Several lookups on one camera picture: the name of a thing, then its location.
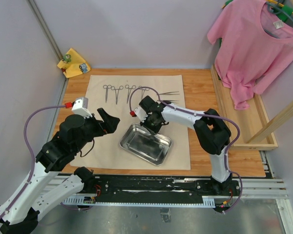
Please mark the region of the stainless steel tray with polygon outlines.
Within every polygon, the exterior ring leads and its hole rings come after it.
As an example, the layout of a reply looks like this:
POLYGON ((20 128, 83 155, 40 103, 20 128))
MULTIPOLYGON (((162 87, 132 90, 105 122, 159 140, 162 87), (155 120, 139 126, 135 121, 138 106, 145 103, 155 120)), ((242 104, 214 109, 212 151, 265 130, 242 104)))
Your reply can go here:
POLYGON ((164 135, 152 135, 146 128, 133 123, 120 141, 120 147, 148 163, 161 165, 172 147, 172 140, 164 135))

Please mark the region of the steel surgical forceps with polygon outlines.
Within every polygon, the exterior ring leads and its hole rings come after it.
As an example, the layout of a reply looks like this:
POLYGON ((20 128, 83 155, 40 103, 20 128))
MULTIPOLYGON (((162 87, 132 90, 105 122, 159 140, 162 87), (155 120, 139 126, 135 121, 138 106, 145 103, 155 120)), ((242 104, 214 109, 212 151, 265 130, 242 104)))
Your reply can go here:
POLYGON ((160 93, 159 95, 161 96, 179 95, 179 91, 164 92, 164 93, 160 93))

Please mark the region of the long steel hemostat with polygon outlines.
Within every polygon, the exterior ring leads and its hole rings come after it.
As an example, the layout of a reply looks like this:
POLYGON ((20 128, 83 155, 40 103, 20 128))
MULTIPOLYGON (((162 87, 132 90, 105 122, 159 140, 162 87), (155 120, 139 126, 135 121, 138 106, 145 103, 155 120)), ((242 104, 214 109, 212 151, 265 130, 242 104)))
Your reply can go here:
POLYGON ((146 91, 149 91, 149 88, 139 86, 138 89, 141 91, 141 99, 143 99, 144 98, 144 95, 145 95, 145 92, 146 91))

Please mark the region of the beige cloth wrap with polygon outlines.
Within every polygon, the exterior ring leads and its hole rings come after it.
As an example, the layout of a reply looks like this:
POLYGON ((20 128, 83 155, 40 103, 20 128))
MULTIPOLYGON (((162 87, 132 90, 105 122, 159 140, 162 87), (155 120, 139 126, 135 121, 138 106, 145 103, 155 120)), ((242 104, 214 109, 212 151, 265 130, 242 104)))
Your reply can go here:
POLYGON ((70 164, 71 166, 101 169, 134 169, 134 170, 190 170, 190 153, 187 127, 178 123, 170 123, 160 130, 160 134, 172 140, 164 162, 155 166, 133 155, 120 147, 121 138, 132 123, 139 123, 139 119, 130 115, 130 110, 138 107, 141 101, 139 86, 149 88, 144 97, 150 96, 157 100, 157 93, 179 91, 179 95, 161 96, 162 100, 178 100, 178 106, 185 106, 183 79, 177 76, 98 76, 91 75, 85 97, 88 98, 88 110, 100 118, 98 108, 104 110, 113 117, 118 117, 120 123, 113 134, 95 138, 95 142, 86 144, 82 153, 70 164), (107 103, 105 103, 105 89, 103 85, 109 84, 115 87, 122 85, 124 88, 119 92, 118 104, 115 104, 115 92, 108 91, 107 103), (131 92, 129 102, 125 85, 136 85, 131 92))

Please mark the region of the steel surgical scissors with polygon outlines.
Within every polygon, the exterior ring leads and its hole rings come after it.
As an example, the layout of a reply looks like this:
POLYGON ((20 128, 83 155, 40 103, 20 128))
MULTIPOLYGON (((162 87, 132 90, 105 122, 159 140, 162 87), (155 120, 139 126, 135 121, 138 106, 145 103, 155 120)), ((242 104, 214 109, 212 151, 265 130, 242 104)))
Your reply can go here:
POLYGON ((107 99, 108 99, 108 91, 113 89, 112 85, 103 85, 103 88, 105 89, 105 103, 107 103, 107 99))

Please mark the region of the steel hemostat clamp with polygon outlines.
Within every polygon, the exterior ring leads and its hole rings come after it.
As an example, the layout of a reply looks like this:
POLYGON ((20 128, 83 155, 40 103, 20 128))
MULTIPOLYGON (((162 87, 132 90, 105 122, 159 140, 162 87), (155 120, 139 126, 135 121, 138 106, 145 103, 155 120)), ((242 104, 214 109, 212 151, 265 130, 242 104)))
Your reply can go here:
POLYGON ((127 89, 127 99, 126 99, 126 102, 128 103, 129 102, 129 98, 131 96, 131 92, 136 89, 136 85, 126 84, 125 85, 125 88, 127 89))

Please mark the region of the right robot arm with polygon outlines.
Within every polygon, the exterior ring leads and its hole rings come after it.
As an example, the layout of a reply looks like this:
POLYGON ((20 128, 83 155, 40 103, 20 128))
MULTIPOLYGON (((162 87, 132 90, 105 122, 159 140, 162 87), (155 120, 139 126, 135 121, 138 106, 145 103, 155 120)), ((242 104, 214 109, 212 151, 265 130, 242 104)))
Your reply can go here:
POLYGON ((162 126, 171 122, 193 129, 201 148, 210 156, 211 188, 217 195, 223 195, 229 189, 232 173, 228 167, 227 147, 231 131, 219 117, 217 111, 206 112, 182 108, 168 100, 154 101, 150 96, 143 98, 139 106, 130 111, 140 124, 151 134, 159 132, 162 126))

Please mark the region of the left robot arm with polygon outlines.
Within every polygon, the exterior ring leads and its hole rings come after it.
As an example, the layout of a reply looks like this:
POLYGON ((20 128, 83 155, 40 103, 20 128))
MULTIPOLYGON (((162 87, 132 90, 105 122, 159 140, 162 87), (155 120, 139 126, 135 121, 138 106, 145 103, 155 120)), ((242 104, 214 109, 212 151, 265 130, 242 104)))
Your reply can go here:
POLYGON ((93 173, 86 167, 78 168, 73 175, 45 195, 41 192, 82 148, 96 137, 116 131, 120 119, 99 108, 101 120, 87 110, 74 111, 53 138, 39 151, 28 177, 13 195, 0 205, 0 232, 3 234, 29 234, 39 221, 66 198, 79 192, 100 193, 93 173))

